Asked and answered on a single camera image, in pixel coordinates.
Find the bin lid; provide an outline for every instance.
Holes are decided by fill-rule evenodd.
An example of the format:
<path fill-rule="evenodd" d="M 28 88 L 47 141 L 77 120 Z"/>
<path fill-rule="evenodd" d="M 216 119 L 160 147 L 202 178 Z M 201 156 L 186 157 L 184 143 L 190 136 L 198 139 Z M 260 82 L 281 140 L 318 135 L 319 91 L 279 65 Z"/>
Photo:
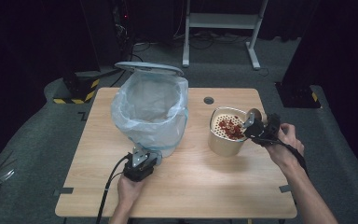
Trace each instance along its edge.
<path fill-rule="evenodd" d="M 147 72 L 179 77 L 184 75 L 183 71 L 177 67 L 158 63 L 121 62 L 116 63 L 115 66 L 131 72 Z"/>

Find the wooden table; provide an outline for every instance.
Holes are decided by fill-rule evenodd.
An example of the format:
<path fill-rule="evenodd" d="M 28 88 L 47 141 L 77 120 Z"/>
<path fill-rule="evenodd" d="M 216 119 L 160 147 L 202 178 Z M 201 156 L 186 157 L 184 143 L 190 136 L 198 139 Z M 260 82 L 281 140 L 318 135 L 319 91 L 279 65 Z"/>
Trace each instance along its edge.
<path fill-rule="evenodd" d="M 60 217 L 96 217 L 103 188 L 115 164 L 131 152 L 133 144 L 111 120 L 110 105 L 117 88 L 98 90 L 80 138 L 74 160 L 56 207 Z M 212 105 L 204 97 L 214 98 Z M 296 207 L 282 172 L 267 151 L 246 141 L 241 152 L 230 158 L 214 154 L 208 147 L 209 122 L 219 106 L 244 111 L 264 111 L 253 89 L 190 88 L 189 118 L 185 134 L 173 154 L 162 160 L 146 179 L 131 217 L 187 218 L 292 218 Z M 124 162 L 118 167 L 121 172 Z M 112 181 L 104 217 L 117 205 L 117 181 Z"/>

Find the yellow black hazard tape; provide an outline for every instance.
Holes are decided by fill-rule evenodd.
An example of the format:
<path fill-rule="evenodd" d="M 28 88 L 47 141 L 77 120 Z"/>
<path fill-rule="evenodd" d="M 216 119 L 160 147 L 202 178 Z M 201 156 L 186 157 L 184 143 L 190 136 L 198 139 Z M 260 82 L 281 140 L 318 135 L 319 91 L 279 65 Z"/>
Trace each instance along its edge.
<path fill-rule="evenodd" d="M 92 96 L 95 94 L 95 90 L 98 86 L 98 83 L 100 82 L 100 79 L 96 79 L 93 82 L 90 83 L 89 89 L 85 92 L 85 96 L 81 98 L 53 98 L 53 102 L 55 104 L 86 104 L 89 103 L 92 99 Z"/>

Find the wrist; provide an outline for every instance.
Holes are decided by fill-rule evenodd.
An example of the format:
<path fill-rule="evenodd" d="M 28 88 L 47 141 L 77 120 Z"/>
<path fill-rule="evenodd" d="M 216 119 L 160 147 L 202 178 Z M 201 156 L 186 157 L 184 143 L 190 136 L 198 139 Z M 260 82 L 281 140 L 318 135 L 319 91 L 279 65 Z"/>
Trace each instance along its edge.
<path fill-rule="evenodd" d="M 129 212 L 132 209 L 132 206 L 133 206 L 132 202 L 120 201 L 118 202 L 117 208 L 119 208 L 122 211 Z"/>
<path fill-rule="evenodd" d="M 295 177 L 296 175 L 302 173 L 306 174 L 305 170 L 300 166 L 298 162 L 281 165 L 280 168 L 286 178 Z"/>

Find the forearm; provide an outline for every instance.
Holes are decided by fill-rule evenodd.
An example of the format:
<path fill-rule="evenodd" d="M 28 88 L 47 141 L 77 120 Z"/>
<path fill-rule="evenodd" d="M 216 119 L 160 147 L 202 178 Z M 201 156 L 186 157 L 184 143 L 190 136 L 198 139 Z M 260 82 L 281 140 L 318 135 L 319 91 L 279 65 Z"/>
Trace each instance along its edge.
<path fill-rule="evenodd" d="M 337 223 L 321 195 L 300 166 L 282 168 L 304 223 Z"/>
<path fill-rule="evenodd" d="M 120 203 L 117 205 L 115 212 L 109 219 L 109 224 L 127 224 L 130 216 L 131 204 Z"/>

